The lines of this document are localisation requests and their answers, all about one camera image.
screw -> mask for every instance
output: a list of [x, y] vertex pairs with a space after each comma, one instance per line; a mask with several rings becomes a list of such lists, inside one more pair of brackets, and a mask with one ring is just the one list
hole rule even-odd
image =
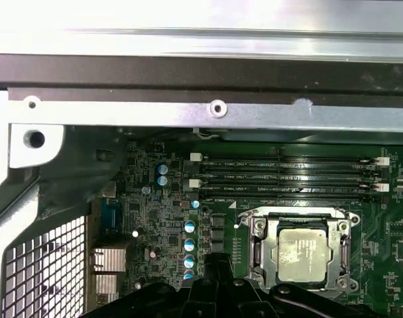
[[346, 231], [347, 229], [347, 224], [346, 223], [340, 223], [340, 230]]
[[263, 230], [265, 228], [265, 223], [262, 221], [257, 221], [255, 226], [258, 230]]
[[286, 286], [278, 287], [278, 293], [282, 293], [283, 295], [286, 295], [290, 293], [290, 288]]
[[347, 287], [347, 282], [344, 278], [340, 278], [339, 280], [337, 280], [337, 285], [340, 288], [346, 288]]
[[243, 281], [243, 280], [235, 280], [233, 283], [234, 283], [234, 285], [236, 285], [236, 286], [242, 286], [242, 285], [244, 285], [244, 281]]

mesh grille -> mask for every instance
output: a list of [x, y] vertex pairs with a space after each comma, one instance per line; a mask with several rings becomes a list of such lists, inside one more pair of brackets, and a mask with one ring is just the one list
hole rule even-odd
[[2, 318], [84, 312], [84, 217], [8, 250]]

metal frame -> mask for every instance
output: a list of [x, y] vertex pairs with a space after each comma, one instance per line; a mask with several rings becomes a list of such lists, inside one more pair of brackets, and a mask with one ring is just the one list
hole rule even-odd
[[10, 101], [9, 122], [36, 125], [102, 125], [130, 127], [201, 127], [299, 131], [359, 131], [403, 133], [403, 108], [333, 107], [298, 99], [292, 105], [212, 103], [138, 103], [40, 101], [27, 97]]
[[84, 313], [84, 219], [6, 251], [2, 318], [71, 318]]
[[[403, 1], [152, 0], [131, 8], [114, 0], [92, 5], [90, 16], [75, 3], [57, 15], [15, 6], [20, 15], [0, 19], [3, 54], [403, 61]], [[28, 19], [35, 7], [39, 23]]]
[[0, 295], [3, 290], [2, 284], [5, 282], [4, 269], [1, 266], [5, 249], [35, 220], [38, 213], [38, 192], [39, 187], [33, 185], [0, 216]]

electrolytic capacitor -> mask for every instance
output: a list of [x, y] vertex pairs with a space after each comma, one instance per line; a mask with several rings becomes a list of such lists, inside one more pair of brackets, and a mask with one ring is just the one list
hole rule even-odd
[[140, 237], [143, 234], [144, 229], [142, 227], [137, 227], [135, 230], [133, 230], [133, 237]]
[[165, 186], [166, 184], [168, 184], [168, 178], [165, 176], [160, 176], [159, 178], [157, 178], [157, 184], [160, 186]]
[[194, 264], [195, 264], [195, 262], [194, 262], [194, 256], [192, 256], [192, 255], [187, 255], [187, 256], [184, 258], [184, 267], [185, 267], [185, 268], [188, 268], [188, 269], [193, 268], [193, 267], [194, 267]]
[[150, 251], [150, 258], [156, 258], [157, 256], [160, 256], [160, 247], [159, 246], [155, 246]]
[[194, 248], [196, 247], [196, 242], [192, 238], [187, 238], [186, 241], [184, 242], [184, 250], [187, 252], [192, 252]]
[[186, 270], [184, 272], [184, 277], [183, 277], [184, 280], [189, 280], [190, 278], [193, 278], [193, 277], [194, 277], [194, 272], [192, 270]]
[[191, 207], [197, 209], [200, 206], [200, 202], [197, 200], [191, 201]]
[[146, 282], [147, 282], [147, 280], [144, 277], [141, 276], [134, 284], [135, 289], [140, 290], [141, 288], [144, 287]]
[[196, 229], [196, 224], [191, 220], [187, 221], [184, 225], [184, 230], [187, 233], [193, 233], [195, 231], [195, 229]]
[[168, 168], [168, 166], [166, 165], [166, 164], [161, 164], [158, 168], [157, 168], [157, 171], [158, 171], [158, 173], [159, 174], [167, 174], [168, 173], [168, 171], [169, 171], [169, 168]]

mounting hole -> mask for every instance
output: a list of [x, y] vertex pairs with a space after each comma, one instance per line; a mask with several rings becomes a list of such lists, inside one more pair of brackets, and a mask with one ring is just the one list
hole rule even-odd
[[28, 131], [23, 138], [23, 142], [30, 148], [38, 149], [44, 146], [45, 136], [40, 131]]
[[207, 105], [207, 113], [211, 117], [222, 118], [227, 114], [228, 107], [222, 100], [216, 99]]

